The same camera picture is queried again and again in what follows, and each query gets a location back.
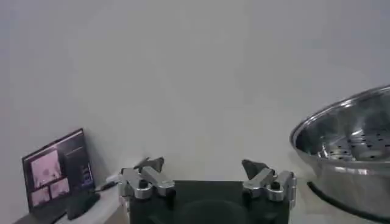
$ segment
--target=black rubber base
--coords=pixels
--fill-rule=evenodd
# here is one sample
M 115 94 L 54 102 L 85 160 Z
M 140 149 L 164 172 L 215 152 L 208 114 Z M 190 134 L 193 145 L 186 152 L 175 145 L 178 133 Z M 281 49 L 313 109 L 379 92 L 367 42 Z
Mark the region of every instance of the black rubber base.
M 313 182 L 309 181 L 307 182 L 307 186 L 321 199 L 323 199 L 324 201 L 326 201 L 327 203 L 345 211 L 345 212 L 348 212 L 350 214 L 353 214 L 353 215 L 356 215 L 358 217 L 361 217 L 361 218 L 364 218 L 364 219 L 368 219 L 368 220 L 371 220 L 371 221 L 375 221 L 375 222 L 381 222 L 381 223 L 390 223 L 390 218 L 386 218 L 386 217 L 381 217 L 381 216 L 377 216 L 377 215 L 373 215 L 373 214 L 370 214 L 368 212 L 363 212 L 363 211 L 359 211 L 357 209 L 354 209 L 354 208 L 351 208 L 345 204 L 342 204 L 338 201 L 336 201 L 335 199 L 333 198 L 330 198 L 328 196 L 326 196 L 320 189 L 318 189 Z

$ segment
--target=stainless steel bowl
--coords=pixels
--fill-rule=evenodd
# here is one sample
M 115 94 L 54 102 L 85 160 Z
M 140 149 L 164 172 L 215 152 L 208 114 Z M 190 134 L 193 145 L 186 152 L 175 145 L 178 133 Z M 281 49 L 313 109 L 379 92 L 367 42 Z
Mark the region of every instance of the stainless steel bowl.
M 334 103 L 290 136 L 326 196 L 390 218 L 390 85 Z

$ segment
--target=silver metal arm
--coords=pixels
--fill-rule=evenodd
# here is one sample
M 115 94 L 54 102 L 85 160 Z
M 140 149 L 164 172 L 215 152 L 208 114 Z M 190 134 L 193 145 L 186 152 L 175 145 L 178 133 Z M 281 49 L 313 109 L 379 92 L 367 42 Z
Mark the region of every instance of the silver metal arm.
M 175 182 L 168 179 L 164 174 L 157 172 L 150 166 L 142 168 L 141 176 L 152 183 L 156 187 L 158 194 L 163 197 L 174 196 L 175 192 Z
M 295 206 L 297 178 L 293 172 L 283 171 L 276 175 L 274 170 L 264 168 L 249 181 L 243 182 L 244 192 L 251 198 L 265 196 L 270 201 L 288 200 L 290 209 Z
M 274 175 L 274 170 L 264 168 L 251 180 L 243 182 L 243 188 L 250 192 L 252 198 L 260 197 L 264 187 L 274 180 Z
M 136 170 L 125 168 L 122 171 L 119 193 L 123 197 L 133 195 L 137 199 L 148 199 L 153 193 L 153 188 Z
M 290 202 L 290 208 L 295 205 L 297 178 L 293 172 L 283 171 L 278 177 L 266 186 L 267 197 L 270 201 Z

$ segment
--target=bowl rim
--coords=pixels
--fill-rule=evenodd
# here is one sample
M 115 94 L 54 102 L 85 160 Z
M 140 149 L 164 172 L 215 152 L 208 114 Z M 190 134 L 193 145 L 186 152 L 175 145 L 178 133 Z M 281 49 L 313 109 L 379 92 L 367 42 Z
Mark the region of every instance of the bowl rim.
M 321 110 L 315 112 L 311 116 L 308 116 L 304 120 L 302 120 L 291 132 L 289 136 L 289 141 L 294 150 L 300 155 L 300 156 L 307 156 L 310 159 L 315 159 L 317 162 L 321 163 L 327 163 L 327 164 L 334 164 L 335 166 L 348 166 L 351 168 L 362 168 L 364 166 L 365 169 L 370 167 L 376 167 L 376 166 L 390 166 L 390 161 L 340 161 L 340 160 L 332 160 L 332 159 L 325 159 L 320 158 L 318 156 L 310 155 L 309 153 L 304 152 L 301 149 L 298 149 L 296 147 L 296 139 L 298 135 L 301 133 L 301 131 L 312 124 L 314 121 L 319 119 L 320 117 L 326 115 L 330 111 L 333 111 L 336 108 L 345 108 L 350 107 L 351 105 L 356 104 L 357 102 L 360 102 L 365 99 L 369 99 L 371 97 L 383 94 L 385 92 L 390 91 L 390 85 L 385 86 L 379 86 L 376 88 L 371 88 L 368 90 L 365 90 L 363 92 L 360 92 L 358 94 L 354 94 L 350 97 L 347 97 L 345 99 L 342 99 L 340 101 L 337 101 L 335 103 L 332 103 L 326 107 L 323 107 Z

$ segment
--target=monitor screen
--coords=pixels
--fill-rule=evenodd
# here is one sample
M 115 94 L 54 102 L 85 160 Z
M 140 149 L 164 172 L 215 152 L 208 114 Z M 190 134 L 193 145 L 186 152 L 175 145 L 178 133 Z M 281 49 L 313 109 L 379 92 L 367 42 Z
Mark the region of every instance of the monitor screen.
M 22 162 L 30 210 L 94 188 L 82 129 L 25 156 Z

